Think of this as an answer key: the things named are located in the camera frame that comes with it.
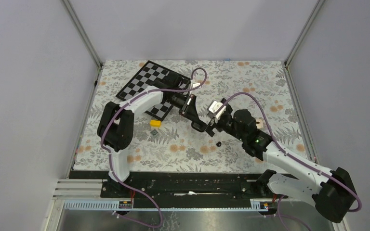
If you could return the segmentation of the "black earbud case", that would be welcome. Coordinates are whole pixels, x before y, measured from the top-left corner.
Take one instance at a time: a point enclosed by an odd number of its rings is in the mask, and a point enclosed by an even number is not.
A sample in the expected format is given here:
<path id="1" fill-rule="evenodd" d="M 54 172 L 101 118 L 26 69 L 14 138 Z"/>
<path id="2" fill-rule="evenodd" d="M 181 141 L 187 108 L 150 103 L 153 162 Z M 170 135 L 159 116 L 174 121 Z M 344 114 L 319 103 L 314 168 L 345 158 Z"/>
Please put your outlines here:
<path id="1" fill-rule="evenodd" d="M 196 131 L 198 131 L 198 132 L 204 132 L 205 131 L 205 129 L 206 129 L 206 124 L 204 123 L 204 122 L 195 122 L 195 121 L 193 121 L 192 123 L 191 123 L 191 127 L 194 129 L 194 130 L 196 130 Z"/>

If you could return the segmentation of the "beige earbud charging case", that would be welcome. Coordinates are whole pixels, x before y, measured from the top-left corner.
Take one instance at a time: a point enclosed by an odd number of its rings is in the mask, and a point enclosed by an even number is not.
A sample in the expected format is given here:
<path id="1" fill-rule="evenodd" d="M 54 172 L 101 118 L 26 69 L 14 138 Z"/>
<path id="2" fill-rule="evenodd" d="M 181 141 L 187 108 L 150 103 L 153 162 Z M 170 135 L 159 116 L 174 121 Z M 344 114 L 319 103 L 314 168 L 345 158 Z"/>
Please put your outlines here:
<path id="1" fill-rule="evenodd" d="M 265 126 L 265 122 L 262 119 L 257 119 L 256 120 L 256 127 L 258 129 L 263 129 Z"/>

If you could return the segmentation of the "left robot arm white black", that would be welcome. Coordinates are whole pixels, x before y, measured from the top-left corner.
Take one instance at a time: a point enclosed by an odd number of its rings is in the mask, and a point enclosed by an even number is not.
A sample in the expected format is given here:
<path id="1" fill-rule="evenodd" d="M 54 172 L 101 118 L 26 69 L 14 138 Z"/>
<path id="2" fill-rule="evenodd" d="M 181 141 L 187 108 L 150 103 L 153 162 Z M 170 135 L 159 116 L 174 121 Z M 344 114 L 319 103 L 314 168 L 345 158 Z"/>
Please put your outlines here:
<path id="1" fill-rule="evenodd" d="M 97 134 L 101 138 L 101 147 L 109 153 L 109 176 L 115 181 L 111 190 L 117 197 L 123 198 L 130 193 L 130 185 L 125 181 L 130 174 L 127 148 L 132 142 L 134 121 L 139 115 L 167 102 L 179 108 L 179 114 L 192 122 L 193 129 L 205 131 L 207 124 L 199 119 L 196 96 L 192 91 L 201 88 L 206 81 L 192 80 L 187 89 L 179 88 L 181 82 L 177 74 L 168 74 L 126 101 L 106 104 Z"/>

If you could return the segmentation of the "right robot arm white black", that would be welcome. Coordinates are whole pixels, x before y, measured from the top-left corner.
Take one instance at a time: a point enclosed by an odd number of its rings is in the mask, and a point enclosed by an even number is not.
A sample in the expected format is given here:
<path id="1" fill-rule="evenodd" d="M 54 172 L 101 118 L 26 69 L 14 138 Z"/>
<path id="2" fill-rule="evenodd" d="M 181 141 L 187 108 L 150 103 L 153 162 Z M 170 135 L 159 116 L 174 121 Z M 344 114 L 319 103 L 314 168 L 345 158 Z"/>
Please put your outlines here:
<path id="1" fill-rule="evenodd" d="M 343 168 L 332 170 L 290 152 L 267 133 L 258 129 L 259 123 L 247 109 L 235 112 L 220 102 L 208 108 L 213 128 L 242 142 L 242 148 L 253 157 L 282 168 L 293 177 L 274 170 L 259 178 L 257 192 L 263 198 L 273 194 L 285 195 L 313 206 L 327 220 L 340 223 L 356 201 L 356 190 L 350 174 Z"/>

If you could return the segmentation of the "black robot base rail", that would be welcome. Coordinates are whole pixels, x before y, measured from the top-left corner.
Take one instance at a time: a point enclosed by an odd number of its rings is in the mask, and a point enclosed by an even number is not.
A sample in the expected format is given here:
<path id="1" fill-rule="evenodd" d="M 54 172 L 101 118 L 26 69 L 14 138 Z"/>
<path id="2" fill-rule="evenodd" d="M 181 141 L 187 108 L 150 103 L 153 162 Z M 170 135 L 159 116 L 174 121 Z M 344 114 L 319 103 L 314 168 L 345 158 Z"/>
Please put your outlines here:
<path id="1" fill-rule="evenodd" d="M 279 198 L 258 179 L 260 174 L 131 172 L 126 188 L 107 178 L 101 198 L 146 200 L 162 203 L 235 203 L 248 199 L 275 202 Z"/>

